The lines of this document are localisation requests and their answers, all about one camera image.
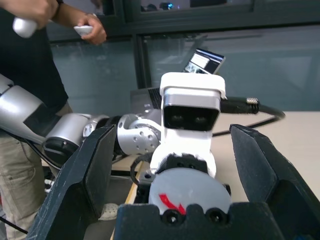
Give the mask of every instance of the white controller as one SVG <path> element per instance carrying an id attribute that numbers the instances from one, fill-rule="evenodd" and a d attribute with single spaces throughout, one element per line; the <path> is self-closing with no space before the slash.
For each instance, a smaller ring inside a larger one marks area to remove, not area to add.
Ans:
<path id="1" fill-rule="evenodd" d="M 88 35 L 92 32 L 93 27 L 84 25 L 84 26 L 74 26 L 73 29 L 81 36 Z"/>
<path id="2" fill-rule="evenodd" d="M 33 20 L 16 17 L 12 25 L 13 30 L 22 38 L 30 38 L 37 30 L 37 23 Z"/>
<path id="3" fill-rule="evenodd" d="M 16 17 L 12 25 L 13 30 L 22 38 L 30 38 L 37 30 L 37 23 L 33 20 Z M 92 32 L 92 26 L 75 26 L 74 30 L 82 37 Z"/>

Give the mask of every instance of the laptop screen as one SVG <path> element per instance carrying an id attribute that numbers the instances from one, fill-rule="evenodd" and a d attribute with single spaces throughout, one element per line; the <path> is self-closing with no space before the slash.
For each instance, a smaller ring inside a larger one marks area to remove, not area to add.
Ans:
<path id="1" fill-rule="evenodd" d="M 182 72 L 215 74 L 224 61 L 225 57 L 222 55 L 197 48 Z"/>

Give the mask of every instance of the white sneaker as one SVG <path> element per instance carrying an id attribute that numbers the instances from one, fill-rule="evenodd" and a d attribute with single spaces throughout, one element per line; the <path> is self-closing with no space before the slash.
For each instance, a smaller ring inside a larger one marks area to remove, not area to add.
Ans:
<path id="1" fill-rule="evenodd" d="M 118 205 L 115 203 L 107 203 L 103 206 L 100 221 L 110 221 L 117 218 Z"/>

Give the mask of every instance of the black shirt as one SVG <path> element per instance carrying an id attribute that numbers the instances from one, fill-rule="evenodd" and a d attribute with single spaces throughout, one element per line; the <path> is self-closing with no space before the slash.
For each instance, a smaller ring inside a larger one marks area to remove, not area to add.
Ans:
<path id="1" fill-rule="evenodd" d="M 59 111 L 68 95 L 53 61 L 47 30 L 22 38 L 13 30 L 14 18 L 0 8 L 0 74 Z"/>

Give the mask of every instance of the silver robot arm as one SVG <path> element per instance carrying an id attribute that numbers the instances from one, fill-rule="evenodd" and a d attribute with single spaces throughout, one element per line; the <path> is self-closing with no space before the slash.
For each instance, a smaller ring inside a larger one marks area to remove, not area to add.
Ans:
<path id="1" fill-rule="evenodd" d="M 42 145 L 56 166 L 61 167 L 108 119 L 78 113 L 57 116 L 40 99 L 0 74 L 0 129 Z"/>
<path id="2" fill-rule="evenodd" d="M 115 155 L 153 152 L 161 141 L 161 111 L 108 117 L 69 113 L 57 116 L 44 103 L 0 74 L 0 130 L 42 145 L 60 168 L 95 129 L 117 125 Z"/>

